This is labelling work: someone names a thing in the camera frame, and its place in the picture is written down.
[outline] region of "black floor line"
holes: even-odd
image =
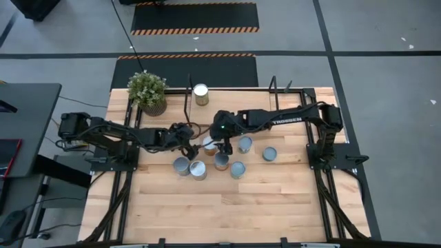
[[[332,46],[331,41],[329,40],[328,31],[326,29],[325,19],[323,17],[322,9],[320,7],[320,3],[318,0],[313,0],[314,8],[316,10],[317,19],[318,19],[318,25],[320,27],[320,32],[322,34],[323,43],[325,45],[325,49],[328,52],[328,62],[329,67],[331,68],[332,78],[334,80],[334,85],[336,87],[338,102],[340,104],[340,109],[342,111],[343,120],[345,122],[345,128],[347,131],[347,138],[349,139],[349,142],[356,144],[356,149],[360,151],[360,148],[358,147],[356,133],[353,129],[353,124],[351,120],[351,115],[349,113],[349,107],[346,102],[345,97],[345,91],[343,90],[342,81],[340,78],[340,74],[338,73],[338,67],[336,63],[336,59],[334,57],[334,54],[332,52]],[[358,176],[362,179],[362,182],[364,183],[364,189],[365,189],[365,212],[367,216],[367,221],[369,223],[369,230],[371,232],[371,237],[375,240],[381,240],[380,235],[380,229],[378,227],[378,221],[375,215],[375,211],[373,209],[373,203],[371,199],[371,194],[369,192],[369,187],[367,184],[367,178],[365,174],[365,169],[363,166],[360,166],[358,168]]]
[[[18,16],[19,16],[19,11],[16,10],[14,12],[14,14],[11,16],[11,19],[9,19],[9,22],[6,25],[5,30],[1,33],[1,36],[0,36],[0,48],[5,43],[5,40],[8,37],[8,34],[11,31],[12,27],[14,26],[14,23],[17,20]]]
[[[189,53],[252,53],[256,56],[441,56],[441,51],[206,51],[206,52],[138,52],[139,56],[151,54]],[[115,59],[134,55],[132,52],[72,53],[72,54],[0,54],[0,59]]]

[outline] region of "potted plant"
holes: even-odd
[[[167,109],[165,100],[166,79],[144,72],[136,72],[129,78],[129,99],[133,100],[147,115],[158,116]]]

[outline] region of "silver tin can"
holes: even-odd
[[[188,158],[185,157],[179,157],[173,162],[173,168],[174,171],[181,175],[181,176],[187,176],[190,174],[190,166]]]
[[[248,137],[248,136],[244,136],[242,138],[239,139],[239,152],[241,154],[246,154],[247,152],[249,152],[249,149],[251,148],[251,146],[253,145],[253,140]]]
[[[230,174],[234,179],[240,179],[245,174],[245,165],[242,162],[234,162]]]
[[[208,156],[214,156],[218,150],[218,147],[212,143],[213,139],[210,136],[204,138],[202,145],[204,146],[204,152]]]
[[[267,147],[263,150],[262,153],[263,159],[268,162],[272,162],[277,158],[277,150],[274,147]]]
[[[221,154],[220,152],[214,155],[214,168],[218,171],[225,171],[228,169],[228,156],[225,154]]]
[[[190,173],[194,180],[204,180],[207,177],[207,168],[205,168],[205,164],[202,161],[194,161],[190,165]]]

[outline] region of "gold can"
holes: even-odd
[[[208,87],[203,83],[198,83],[193,89],[196,104],[205,106],[208,104]]]

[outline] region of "cable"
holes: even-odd
[[[89,185],[89,189],[92,187],[92,185],[100,178],[100,177],[102,177],[104,174],[105,174],[106,172],[101,172],[91,183],[90,183],[90,185]],[[51,200],[63,200],[63,199],[66,199],[66,200],[84,200],[84,199],[86,199],[87,197],[83,197],[83,198],[74,198],[74,197],[58,197],[58,198],[51,198],[51,199],[45,199],[45,200],[40,200],[40,201],[38,201],[38,202],[36,202],[36,203],[32,203],[31,205],[28,205],[27,207],[24,207],[21,211],[25,211],[26,209],[28,209],[28,208],[30,208],[30,207],[34,207],[34,206],[36,206],[37,204],[39,204],[39,203],[44,203],[44,202],[48,202],[48,201],[51,201]]]
[[[100,106],[100,105],[93,105],[93,104],[89,104],[89,103],[84,103],[82,101],[78,101],[78,100],[75,100],[75,99],[70,99],[70,98],[67,98],[67,97],[64,97],[64,96],[58,96],[58,97],[61,98],[61,99],[65,99],[65,100],[69,100],[69,101],[74,101],[76,103],[81,103],[81,104],[84,104],[84,105],[87,105],[87,106],[90,106],[90,107],[102,107],[102,108],[107,109],[107,106]]]
[[[28,235],[20,236],[20,237],[18,237],[18,238],[13,239],[13,240],[7,240],[7,241],[0,242],[0,245],[10,245],[10,244],[12,244],[13,242],[16,242],[16,241],[18,241],[18,240],[22,240],[22,239],[25,239],[25,238],[31,237],[31,236],[33,236],[33,235],[37,235],[37,234],[40,234],[40,233],[42,233],[42,232],[50,231],[50,230],[53,230],[53,229],[56,229],[56,228],[59,228],[59,227],[79,227],[79,226],[81,226],[81,224],[76,224],[76,225],[71,225],[71,224],[61,224],[61,225],[56,225],[56,226],[49,227],[49,228],[46,228],[46,229],[43,229],[43,230],[40,230],[40,231],[36,231],[36,232],[34,232],[34,233],[32,233],[32,234],[28,234]]]
[[[51,201],[51,200],[63,200],[63,199],[66,199],[66,200],[84,200],[85,198],[58,197],[58,198],[51,198],[51,199],[40,200],[40,201],[38,201],[36,203],[32,203],[31,205],[28,205],[27,207],[24,207],[21,211],[25,211],[28,208],[34,207],[35,205],[37,205],[39,203],[44,203],[44,202]]]
[[[115,14],[118,17],[119,23],[121,24],[121,27],[123,27],[123,29],[124,29],[124,34],[127,37],[127,39],[129,40],[130,45],[132,46],[133,52],[136,55],[136,59],[138,60],[139,67],[141,68],[141,71],[143,72],[144,71],[144,67],[141,64],[141,60],[139,59],[138,53],[136,52],[136,49],[135,49],[135,46],[133,45],[132,40],[129,37],[129,34],[127,33],[127,30],[125,29],[124,24],[123,24],[121,18],[119,17],[118,11],[116,10],[116,7],[115,7],[115,3],[113,2],[113,0],[110,0],[110,1],[112,2],[113,9],[115,10]]]
[[[89,189],[91,188],[91,186],[100,178],[102,177],[106,172],[101,172],[101,174],[99,174],[98,176],[96,176],[96,178],[90,183],[89,185]]]
[[[52,142],[54,145],[57,145],[53,140],[51,140],[50,138],[44,136],[45,139],[47,139],[48,141]]]
[[[51,118],[50,120],[54,122],[57,128],[60,128],[60,124],[58,124],[53,118]]]
[[[353,173],[351,170],[349,169],[342,169],[343,172],[346,172],[346,174],[353,176],[355,179],[357,179],[358,184],[360,185],[360,193],[361,193],[361,201],[363,203],[365,203],[365,187],[363,186],[363,182],[361,181],[361,179],[358,177],[357,174]]]

